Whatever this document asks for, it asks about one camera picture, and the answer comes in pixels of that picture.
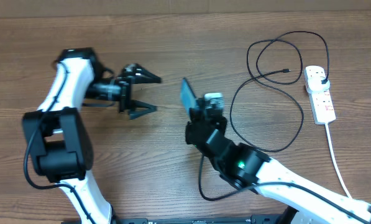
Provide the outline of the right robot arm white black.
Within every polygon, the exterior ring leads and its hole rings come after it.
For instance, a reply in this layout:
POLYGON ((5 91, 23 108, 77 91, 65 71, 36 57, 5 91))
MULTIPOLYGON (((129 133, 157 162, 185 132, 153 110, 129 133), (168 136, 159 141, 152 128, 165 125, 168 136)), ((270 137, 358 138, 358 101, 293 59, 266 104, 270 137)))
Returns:
POLYGON ((221 113, 190 108, 188 114, 186 143, 207 157, 237 193, 251 190, 320 223, 371 223, 371 204, 332 192, 297 175, 262 151, 226 138, 227 120, 221 113))

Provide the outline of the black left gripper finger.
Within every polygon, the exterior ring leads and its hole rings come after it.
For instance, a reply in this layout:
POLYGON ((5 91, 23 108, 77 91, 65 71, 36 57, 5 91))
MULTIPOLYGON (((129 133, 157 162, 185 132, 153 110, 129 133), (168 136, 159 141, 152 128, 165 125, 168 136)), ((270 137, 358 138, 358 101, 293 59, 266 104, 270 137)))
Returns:
POLYGON ((138 63, 134 64, 134 68, 132 69, 134 74, 134 83, 135 84, 143 84, 143 83, 161 83, 162 79, 152 72, 146 70, 144 67, 139 65, 138 63))
POLYGON ((130 119, 137 119, 149 113, 153 113, 157 107, 142 101, 131 100, 130 109, 128 111, 130 119))

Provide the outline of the blue Galaxy smartphone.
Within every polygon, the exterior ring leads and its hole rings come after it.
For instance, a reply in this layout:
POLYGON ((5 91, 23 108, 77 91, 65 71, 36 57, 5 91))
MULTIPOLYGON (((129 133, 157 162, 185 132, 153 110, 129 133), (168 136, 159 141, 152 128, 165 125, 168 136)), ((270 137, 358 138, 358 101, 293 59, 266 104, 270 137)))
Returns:
POLYGON ((183 78, 181 81, 181 88, 180 88, 180 100, 181 103, 189 117, 190 116, 190 109, 197 109, 197 97, 193 92, 188 80, 183 78))

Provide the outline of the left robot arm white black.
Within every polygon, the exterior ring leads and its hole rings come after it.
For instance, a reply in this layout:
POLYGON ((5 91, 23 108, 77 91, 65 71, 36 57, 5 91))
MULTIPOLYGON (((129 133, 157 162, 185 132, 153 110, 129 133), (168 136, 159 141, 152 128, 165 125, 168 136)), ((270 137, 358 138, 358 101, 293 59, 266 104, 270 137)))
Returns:
POLYGON ((130 119, 152 113, 156 106, 132 99, 132 86, 162 79, 138 63, 106 78, 104 73, 113 71, 91 47, 65 49, 53 64, 57 74, 46 99, 22 118, 27 142, 25 179, 35 189, 60 189, 78 212, 80 223, 119 223, 94 178, 93 145, 80 112, 86 99, 94 99, 101 101, 101 108, 117 105, 130 119))

